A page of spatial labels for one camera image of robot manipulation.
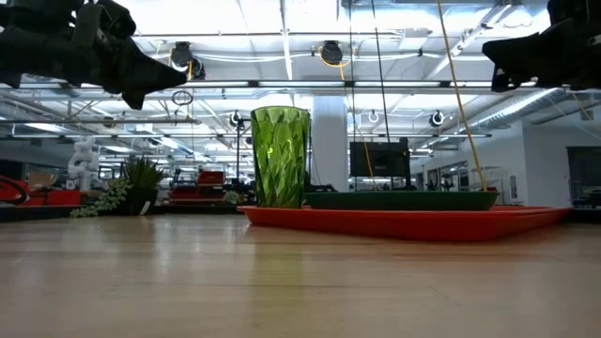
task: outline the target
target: table surface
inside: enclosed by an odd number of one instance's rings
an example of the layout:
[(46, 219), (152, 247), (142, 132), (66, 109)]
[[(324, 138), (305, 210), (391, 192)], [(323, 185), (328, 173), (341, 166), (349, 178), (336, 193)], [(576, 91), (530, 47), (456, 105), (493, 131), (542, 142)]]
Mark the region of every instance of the table surface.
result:
[(243, 216), (0, 224), (1, 337), (598, 337), (600, 287), (599, 226), (462, 244)]

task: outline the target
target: ceiling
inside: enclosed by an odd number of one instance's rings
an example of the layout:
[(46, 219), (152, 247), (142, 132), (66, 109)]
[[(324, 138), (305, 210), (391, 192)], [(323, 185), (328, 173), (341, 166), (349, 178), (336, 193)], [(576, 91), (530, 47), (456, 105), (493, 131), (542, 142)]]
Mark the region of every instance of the ceiling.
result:
[[(403, 5), (397, 5), (396, 2), (400, 1), (377, 0), (375, 19), (371, 6), (367, 6), (371, 3), (363, 0), (354, 0), (352, 10), (349, 10), (347, 0), (117, 2), (127, 7), (137, 22), (138, 31), (134, 40), (145, 54), (167, 63), (175, 43), (189, 41), (193, 53), (202, 60), (207, 70), (207, 82), (379, 81), (380, 54), (382, 77), (391, 82), (385, 91), (391, 132), (441, 133), (453, 128), (459, 121), (453, 88), (432, 83), (408, 85), (408, 82), (452, 80), (435, 1), (408, 0), (403, 1)], [(523, 6), (494, 6), (494, 1), (487, 0), (443, 1), (449, 43), (456, 47), (454, 62), (457, 80), (480, 83), (466, 84), (462, 89), (461, 98), (469, 117), (504, 100), (519, 100), (535, 91), (534, 88), (526, 88), (503, 95), (491, 93), (486, 82), (491, 79), (493, 64), (482, 55), (481, 49), (486, 41), (521, 37), (546, 29), (549, 25), (546, 2), (524, 0), (513, 2)], [(378, 39), (375, 27), (378, 28)], [(347, 58), (352, 47), (353, 62), (344, 67), (342, 72), (339, 68), (327, 67), (316, 56), (325, 40), (339, 41)], [(313, 97), (316, 95), (346, 95), (349, 102), (346, 113), (356, 114), (361, 132), (378, 133), (385, 128), (381, 123), (383, 100), (377, 85), (356, 88), (353, 107), (349, 91), (345, 91), (341, 85), (336, 88), (300, 88), (294, 85), (287, 87), (292, 83), (279, 83), (275, 87), (264, 85), (257, 88), (231, 84), (220, 87), (220, 84), (214, 84), (192, 83), (184, 88), (155, 93), (148, 96), (142, 111), (133, 111), (119, 96), (104, 93), (91, 85), (66, 90), (55, 81), (39, 82), (27, 78), (19, 90), (0, 85), (0, 96), (5, 99), (0, 116), (4, 119), (37, 121), (90, 121), (111, 116), (147, 120), (144, 127), (138, 129), (156, 134), (217, 135), (232, 132), (228, 119), (236, 111), (246, 115), (255, 108), (268, 105), (296, 105), (313, 110)], [(175, 105), (172, 96), (178, 90), (188, 92), (193, 97), (193, 103), (182, 107)], [(436, 111), (449, 116), (441, 129), (432, 129), (428, 123), (428, 118)], [(372, 122), (376, 120), (373, 114), (378, 116), (376, 122)], [(175, 119), (186, 117), (200, 124), (175, 123)], [(131, 124), (118, 124), (111, 129), (101, 124), (85, 123), (62, 127), (67, 130), (63, 133), (67, 134), (139, 132)], [(18, 132), (48, 134), (48, 131), (26, 125), (20, 126)], [(211, 151), (219, 155), (229, 151), (223, 140), (215, 137), (212, 140), (174, 139), (181, 148), (201, 149), (208, 155), (211, 155)], [(161, 146), (159, 149), (148, 147), (142, 138), (132, 140), (135, 141), (121, 141), (118, 144), (149, 153), (179, 154), (181, 150), (162, 151)], [(413, 144), (420, 146), (422, 142), (421, 139), (414, 140)]]

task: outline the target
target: white column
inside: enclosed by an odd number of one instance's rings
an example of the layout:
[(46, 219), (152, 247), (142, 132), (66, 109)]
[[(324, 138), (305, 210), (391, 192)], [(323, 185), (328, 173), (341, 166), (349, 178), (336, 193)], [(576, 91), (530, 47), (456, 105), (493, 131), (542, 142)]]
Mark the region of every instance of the white column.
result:
[(348, 192), (347, 106), (344, 97), (314, 97), (311, 180)]

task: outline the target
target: green glass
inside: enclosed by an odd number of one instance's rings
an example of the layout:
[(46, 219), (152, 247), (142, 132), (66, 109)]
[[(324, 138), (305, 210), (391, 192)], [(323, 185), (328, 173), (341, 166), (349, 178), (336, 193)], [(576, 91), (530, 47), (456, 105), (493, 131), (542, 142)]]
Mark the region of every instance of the green glass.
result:
[(309, 113), (265, 107), (251, 113), (259, 207), (301, 208), (309, 140)]

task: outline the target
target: red machine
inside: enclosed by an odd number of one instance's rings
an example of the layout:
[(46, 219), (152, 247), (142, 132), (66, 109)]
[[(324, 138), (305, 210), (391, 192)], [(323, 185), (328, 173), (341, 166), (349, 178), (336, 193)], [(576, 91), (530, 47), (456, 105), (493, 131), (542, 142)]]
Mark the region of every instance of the red machine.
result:
[(0, 176), (0, 202), (17, 207), (79, 206), (82, 195), (77, 191), (30, 191), (27, 183)]
[(214, 204), (225, 196), (224, 172), (201, 172), (197, 181), (179, 181), (176, 172), (169, 202), (175, 205)]

